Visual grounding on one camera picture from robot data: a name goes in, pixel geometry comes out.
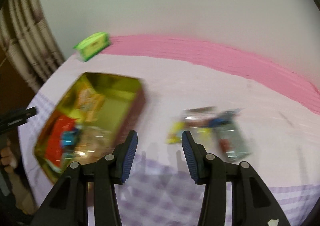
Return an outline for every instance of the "tablecloth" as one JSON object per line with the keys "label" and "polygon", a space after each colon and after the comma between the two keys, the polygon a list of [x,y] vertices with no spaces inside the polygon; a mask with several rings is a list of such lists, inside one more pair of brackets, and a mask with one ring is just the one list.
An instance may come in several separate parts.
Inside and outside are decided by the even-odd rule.
{"label": "tablecloth", "polygon": [[[165,139],[182,110],[243,108],[236,122],[252,154],[246,158],[271,189],[291,225],[320,196],[320,94],[303,77],[252,53],[189,39],[115,37],[88,62],[71,56],[29,107],[38,114],[19,127],[22,158],[38,205],[52,184],[37,163],[37,136],[65,91],[84,72],[142,78],[147,104],[136,126],[138,148],[129,179],[116,187],[123,225],[197,225],[204,187],[190,178],[181,145]],[[216,142],[207,152],[224,159]],[[226,225],[231,225],[231,185]],[[93,208],[88,208],[94,225]]]}

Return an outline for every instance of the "pink tablecloth border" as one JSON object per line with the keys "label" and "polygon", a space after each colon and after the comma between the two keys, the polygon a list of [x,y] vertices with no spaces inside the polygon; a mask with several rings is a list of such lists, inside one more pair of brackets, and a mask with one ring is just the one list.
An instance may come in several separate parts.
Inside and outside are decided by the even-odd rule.
{"label": "pink tablecloth border", "polygon": [[254,53],[211,42],[135,35],[112,37],[100,54],[148,56],[188,61],[218,71],[253,79],[320,114],[320,92],[306,78]]}

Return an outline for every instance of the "white wall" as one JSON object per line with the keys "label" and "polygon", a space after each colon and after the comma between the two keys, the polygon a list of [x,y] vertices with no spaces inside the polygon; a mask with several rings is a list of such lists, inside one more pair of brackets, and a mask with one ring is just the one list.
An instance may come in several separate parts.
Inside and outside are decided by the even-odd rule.
{"label": "white wall", "polygon": [[40,0],[66,57],[97,31],[166,34],[267,56],[320,87],[320,12],[313,0]]}

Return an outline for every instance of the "green tissue pack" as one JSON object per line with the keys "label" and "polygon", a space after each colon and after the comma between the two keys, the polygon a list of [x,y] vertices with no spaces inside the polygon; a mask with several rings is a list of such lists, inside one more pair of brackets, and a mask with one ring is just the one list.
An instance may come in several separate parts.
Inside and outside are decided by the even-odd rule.
{"label": "green tissue pack", "polygon": [[73,48],[78,50],[83,61],[88,61],[110,44],[109,34],[106,32],[97,32],[87,37]]}

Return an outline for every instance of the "curtain fold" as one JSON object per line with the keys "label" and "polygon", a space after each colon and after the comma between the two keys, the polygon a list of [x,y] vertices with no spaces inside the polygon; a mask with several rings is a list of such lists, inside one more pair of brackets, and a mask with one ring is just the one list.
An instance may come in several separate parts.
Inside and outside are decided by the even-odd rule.
{"label": "curtain fold", "polygon": [[0,11],[0,46],[35,92],[64,62],[39,0],[8,0]]}

